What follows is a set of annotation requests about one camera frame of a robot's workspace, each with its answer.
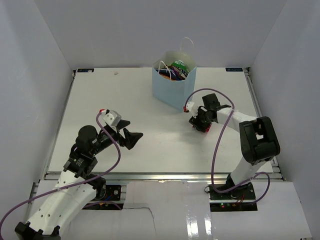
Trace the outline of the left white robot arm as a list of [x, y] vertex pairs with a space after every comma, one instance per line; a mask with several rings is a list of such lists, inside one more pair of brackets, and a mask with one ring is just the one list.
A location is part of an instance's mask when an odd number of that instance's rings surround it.
[[100, 131], [92, 125], [85, 125], [78, 131], [54, 192], [25, 223], [19, 222], [15, 227], [20, 240], [61, 239], [67, 226], [87, 203], [105, 196], [106, 180], [92, 173], [98, 163], [96, 155], [113, 143], [132, 149], [143, 133], [128, 131], [129, 124], [127, 120], [120, 120], [115, 126], [106, 124]]

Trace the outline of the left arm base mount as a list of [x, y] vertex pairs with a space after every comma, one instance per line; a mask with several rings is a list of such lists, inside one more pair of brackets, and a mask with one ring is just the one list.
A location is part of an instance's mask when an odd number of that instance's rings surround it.
[[121, 199], [121, 185], [104, 185], [96, 191], [94, 201], [119, 201]]

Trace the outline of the brown M&M's packet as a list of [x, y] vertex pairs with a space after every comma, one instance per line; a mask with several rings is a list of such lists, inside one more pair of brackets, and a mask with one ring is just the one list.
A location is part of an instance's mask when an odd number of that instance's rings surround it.
[[171, 69], [174, 74], [180, 79], [186, 79], [188, 76], [188, 73], [181, 67], [170, 65], [168, 68]]

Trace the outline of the green snack bag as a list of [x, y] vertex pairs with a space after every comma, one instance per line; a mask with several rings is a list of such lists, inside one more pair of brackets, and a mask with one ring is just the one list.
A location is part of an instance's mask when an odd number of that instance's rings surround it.
[[172, 67], [176, 67], [179, 71], [189, 74], [189, 69], [182, 60], [176, 60], [171, 64]]

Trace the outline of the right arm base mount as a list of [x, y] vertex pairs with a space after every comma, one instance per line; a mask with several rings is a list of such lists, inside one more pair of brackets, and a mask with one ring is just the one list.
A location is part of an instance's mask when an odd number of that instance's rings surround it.
[[204, 192], [209, 194], [210, 200], [213, 201], [239, 201], [239, 200], [245, 200], [245, 201], [253, 201], [256, 199], [254, 187], [251, 183], [242, 185], [230, 192], [227, 193], [217, 193], [212, 188], [212, 185], [208, 185], [204, 188]]

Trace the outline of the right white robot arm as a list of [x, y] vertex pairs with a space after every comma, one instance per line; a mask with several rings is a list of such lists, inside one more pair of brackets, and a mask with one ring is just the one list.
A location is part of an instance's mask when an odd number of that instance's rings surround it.
[[224, 185], [211, 190], [218, 194], [226, 194], [236, 200], [244, 193], [243, 185], [255, 179], [262, 172], [259, 169], [280, 154], [281, 147], [272, 123], [267, 116], [255, 117], [241, 113], [233, 103], [220, 104], [217, 95], [212, 93], [202, 97], [203, 104], [187, 100], [184, 112], [190, 113], [189, 123], [199, 132], [207, 133], [212, 123], [222, 125], [213, 152], [212, 166], [218, 154], [219, 144], [226, 128], [239, 134], [241, 159], [236, 168], [228, 175]]

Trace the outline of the pink candy packet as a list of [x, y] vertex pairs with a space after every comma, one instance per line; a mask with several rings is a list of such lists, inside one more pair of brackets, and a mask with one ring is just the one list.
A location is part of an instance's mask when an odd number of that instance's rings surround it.
[[194, 124], [192, 127], [199, 132], [208, 133], [211, 126], [212, 126], [212, 124], [209, 123], [209, 124]]

